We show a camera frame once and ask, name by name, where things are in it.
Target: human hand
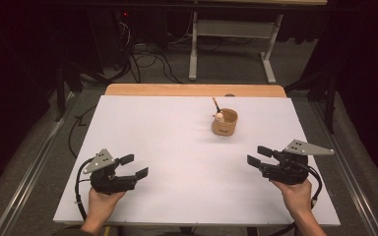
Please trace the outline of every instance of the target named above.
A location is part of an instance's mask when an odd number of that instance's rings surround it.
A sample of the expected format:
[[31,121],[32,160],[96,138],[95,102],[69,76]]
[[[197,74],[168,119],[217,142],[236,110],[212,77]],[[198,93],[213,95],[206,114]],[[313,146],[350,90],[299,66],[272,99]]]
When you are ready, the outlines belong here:
[[283,202],[295,221],[299,231],[304,236],[326,236],[312,213],[311,189],[312,184],[305,180],[302,184],[286,185],[271,180],[282,191]]
[[302,184],[296,185],[286,185],[275,180],[271,182],[281,190],[284,205],[293,218],[311,211],[312,184],[309,180],[306,179]]
[[81,230],[96,235],[106,220],[112,215],[118,201],[126,192],[106,195],[98,193],[94,188],[89,190],[89,210]]

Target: equipment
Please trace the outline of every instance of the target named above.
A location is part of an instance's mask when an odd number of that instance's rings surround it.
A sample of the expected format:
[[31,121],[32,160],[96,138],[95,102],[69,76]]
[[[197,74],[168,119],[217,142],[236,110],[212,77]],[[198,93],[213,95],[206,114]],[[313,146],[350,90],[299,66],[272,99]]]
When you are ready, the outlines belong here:
[[125,165],[134,160],[134,154],[128,154],[121,158],[113,158],[107,149],[102,149],[95,157],[85,161],[78,171],[76,179],[75,193],[76,203],[82,218],[85,220],[87,214],[82,204],[81,195],[79,194],[79,183],[84,181],[80,180],[82,169],[88,164],[88,167],[84,170],[84,174],[92,173],[91,185],[98,192],[107,195],[113,193],[126,192],[128,190],[134,190],[137,182],[149,175],[149,167],[136,172],[135,175],[130,176],[115,176],[116,167]]
[[267,157],[274,157],[279,165],[262,163],[261,160],[247,155],[247,163],[258,168],[263,177],[288,185],[301,184],[308,177],[308,155],[332,155],[332,149],[326,149],[308,143],[293,140],[283,151],[271,150],[258,146],[257,152]]

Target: sleeve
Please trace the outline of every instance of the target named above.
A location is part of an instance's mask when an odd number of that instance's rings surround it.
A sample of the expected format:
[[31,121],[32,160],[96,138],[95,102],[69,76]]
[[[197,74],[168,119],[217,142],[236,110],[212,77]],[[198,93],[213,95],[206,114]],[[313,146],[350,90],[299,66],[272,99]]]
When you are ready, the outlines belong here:
[[80,229],[61,229],[57,231],[53,236],[93,236],[88,232],[84,232]]

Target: wrist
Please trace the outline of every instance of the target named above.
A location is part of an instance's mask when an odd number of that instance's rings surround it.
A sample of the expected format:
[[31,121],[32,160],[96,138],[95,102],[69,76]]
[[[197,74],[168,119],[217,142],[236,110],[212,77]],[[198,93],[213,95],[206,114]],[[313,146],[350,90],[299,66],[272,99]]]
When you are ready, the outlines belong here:
[[87,217],[81,230],[92,235],[97,235],[100,229],[103,227],[104,222],[101,222],[98,218]]

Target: table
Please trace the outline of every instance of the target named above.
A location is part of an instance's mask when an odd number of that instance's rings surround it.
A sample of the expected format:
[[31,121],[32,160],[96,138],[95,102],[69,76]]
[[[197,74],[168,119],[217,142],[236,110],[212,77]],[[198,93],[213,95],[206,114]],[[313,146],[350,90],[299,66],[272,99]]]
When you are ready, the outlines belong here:
[[[267,3],[282,5],[326,5],[326,0],[195,0],[198,2],[232,2],[232,3]],[[238,21],[217,21],[217,20],[198,20],[198,13],[193,13],[192,24],[192,50],[189,63],[189,80],[196,81],[197,77],[197,42],[198,35],[210,36],[231,36],[231,37],[249,37],[264,38],[269,40],[265,52],[261,52],[261,60],[265,69],[266,77],[269,84],[275,84],[276,79],[273,73],[272,65],[269,61],[273,47],[278,36],[284,15],[276,16],[274,22],[238,22]]]
[[[262,158],[256,153],[257,145],[282,149],[293,139],[306,141],[293,105],[282,90],[279,86],[243,85],[109,86],[98,104],[54,220],[82,221],[74,204],[77,171],[86,159],[107,148],[114,157],[135,154],[135,161],[118,167],[118,176],[150,168],[149,176],[120,201],[108,220],[112,225],[291,223],[279,190],[246,162],[247,154]],[[225,97],[228,93],[236,97]],[[273,97],[263,97],[271,93]],[[238,112],[233,136],[212,133],[215,106],[211,95],[221,108]],[[274,159],[262,160],[276,164]],[[318,170],[312,156],[309,164]],[[80,189],[85,207],[89,186],[85,182]],[[314,213],[322,225],[340,224],[325,188]]]

